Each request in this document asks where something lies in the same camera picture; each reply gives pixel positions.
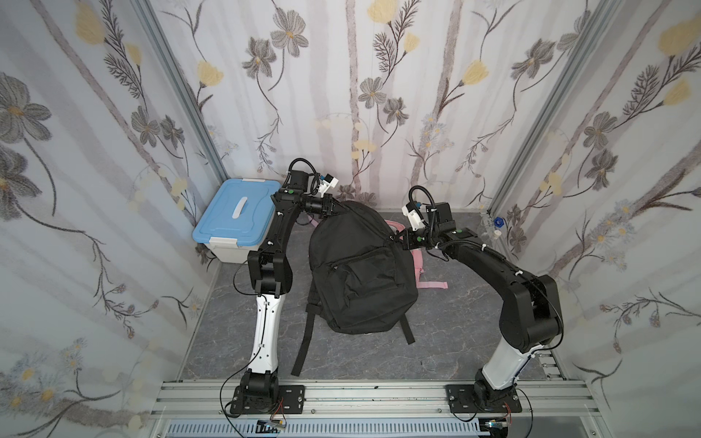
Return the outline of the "pink backpack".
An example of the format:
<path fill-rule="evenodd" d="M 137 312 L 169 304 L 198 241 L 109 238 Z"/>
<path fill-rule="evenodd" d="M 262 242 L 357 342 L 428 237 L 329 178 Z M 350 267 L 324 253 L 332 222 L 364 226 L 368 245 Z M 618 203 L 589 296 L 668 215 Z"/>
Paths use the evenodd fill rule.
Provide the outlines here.
<path fill-rule="evenodd" d="M 334 308 L 359 306 L 363 299 L 381 302 L 398 299 L 410 306 L 419 288 L 447 283 L 421 283 L 423 257 L 418 249 L 406 251 L 396 232 L 381 214 L 358 203 L 319 221 L 312 232 L 309 263 L 310 293 Z"/>

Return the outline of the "black backpack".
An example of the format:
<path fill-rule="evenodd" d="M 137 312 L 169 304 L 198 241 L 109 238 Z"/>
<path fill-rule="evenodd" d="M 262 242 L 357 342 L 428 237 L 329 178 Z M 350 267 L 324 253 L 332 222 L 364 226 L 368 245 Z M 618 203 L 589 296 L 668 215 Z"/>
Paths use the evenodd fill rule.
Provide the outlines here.
<path fill-rule="evenodd" d="M 414 259 L 378 212 L 336 202 L 312 233 L 309 262 L 307 320 L 293 376 L 301 375 L 317 318 L 346 335 L 400 326 L 406 342 L 415 343 L 406 315 L 418 300 Z"/>

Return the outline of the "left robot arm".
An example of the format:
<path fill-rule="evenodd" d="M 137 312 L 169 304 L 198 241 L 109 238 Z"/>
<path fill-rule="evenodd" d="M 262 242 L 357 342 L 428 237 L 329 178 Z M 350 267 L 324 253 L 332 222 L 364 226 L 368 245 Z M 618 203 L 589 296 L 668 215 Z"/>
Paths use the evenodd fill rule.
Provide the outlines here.
<path fill-rule="evenodd" d="M 277 341 L 281 310 L 290 292 L 293 273 L 287 247 L 293 227 L 302 213 L 326 217 L 336 210 L 336 200 L 328 193 L 316 197 L 290 188 L 282 188 L 271 197 L 274 213 L 263 242 L 246 260 L 256 298 L 257 320 L 251 358 L 238 372 L 241 381 L 229 405 L 223 410 L 239 416 L 277 409 L 279 395 L 279 356 Z"/>

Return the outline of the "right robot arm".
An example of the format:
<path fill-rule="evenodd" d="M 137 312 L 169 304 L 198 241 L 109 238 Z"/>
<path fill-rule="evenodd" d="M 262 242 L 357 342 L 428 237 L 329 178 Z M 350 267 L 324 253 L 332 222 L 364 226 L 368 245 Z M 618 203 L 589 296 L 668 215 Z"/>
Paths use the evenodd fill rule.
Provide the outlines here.
<path fill-rule="evenodd" d="M 467 385 L 448 385 L 453 414 L 520 412 L 517 380 L 530 360 L 564 332 L 556 282 L 512 264 L 468 228 L 428 235 L 426 229 L 396 233 L 407 250 L 436 249 L 459 262 L 493 288 L 502 299 L 498 319 L 501 339 L 489 361 Z"/>

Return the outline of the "clear bottle with blue cap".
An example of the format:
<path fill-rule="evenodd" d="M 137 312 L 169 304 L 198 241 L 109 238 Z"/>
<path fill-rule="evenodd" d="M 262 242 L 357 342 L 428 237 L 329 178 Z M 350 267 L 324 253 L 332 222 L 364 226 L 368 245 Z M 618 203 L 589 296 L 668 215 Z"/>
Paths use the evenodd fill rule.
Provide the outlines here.
<path fill-rule="evenodd" d="M 478 235 L 482 242 L 489 248 L 497 251 L 500 255 L 505 255 L 502 242 L 502 232 L 495 225 L 487 211 L 480 213 L 480 222 L 478 226 Z"/>

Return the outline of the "white box with blue lid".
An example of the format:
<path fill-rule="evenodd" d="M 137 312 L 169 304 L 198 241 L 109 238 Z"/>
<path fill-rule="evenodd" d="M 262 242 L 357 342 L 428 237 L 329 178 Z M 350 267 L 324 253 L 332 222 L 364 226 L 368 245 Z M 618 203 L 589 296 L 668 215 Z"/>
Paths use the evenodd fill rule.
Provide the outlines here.
<path fill-rule="evenodd" d="M 192 233 L 223 263 L 242 264 L 268 233 L 277 181 L 229 179 L 218 189 Z"/>

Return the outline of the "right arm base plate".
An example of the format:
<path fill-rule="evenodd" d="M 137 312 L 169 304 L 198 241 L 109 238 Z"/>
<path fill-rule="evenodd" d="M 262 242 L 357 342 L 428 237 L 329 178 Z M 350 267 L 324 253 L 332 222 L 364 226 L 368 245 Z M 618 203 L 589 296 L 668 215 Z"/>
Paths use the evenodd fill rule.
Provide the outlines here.
<path fill-rule="evenodd" d="M 445 385 L 452 414 L 519 414 L 523 411 L 515 387 L 493 390 L 485 383 Z"/>

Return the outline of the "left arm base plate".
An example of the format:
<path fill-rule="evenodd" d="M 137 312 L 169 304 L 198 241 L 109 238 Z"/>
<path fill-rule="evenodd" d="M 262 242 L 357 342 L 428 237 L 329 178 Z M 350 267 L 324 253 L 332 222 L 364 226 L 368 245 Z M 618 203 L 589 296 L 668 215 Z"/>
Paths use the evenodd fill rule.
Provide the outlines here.
<path fill-rule="evenodd" d="M 244 414 L 302 414 L 306 401 L 304 385 L 282 385 L 272 393 L 258 394 L 243 385 L 235 388 L 225 406 L 225 413 L 235 417 Z"/>

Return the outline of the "aluminium frame rail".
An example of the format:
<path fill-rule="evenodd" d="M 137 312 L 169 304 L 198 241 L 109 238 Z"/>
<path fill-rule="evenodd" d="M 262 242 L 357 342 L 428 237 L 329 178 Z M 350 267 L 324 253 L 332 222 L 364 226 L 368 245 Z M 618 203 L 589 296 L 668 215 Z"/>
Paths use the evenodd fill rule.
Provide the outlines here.
<path fill-rule="evenodd" d="M 581 381 L 525 381 L 478 412 L 465 383 L 288 381 L 284 400 L 233 416 L 232 383 L 164 383 L 151 437 L 610 437 Z"/>

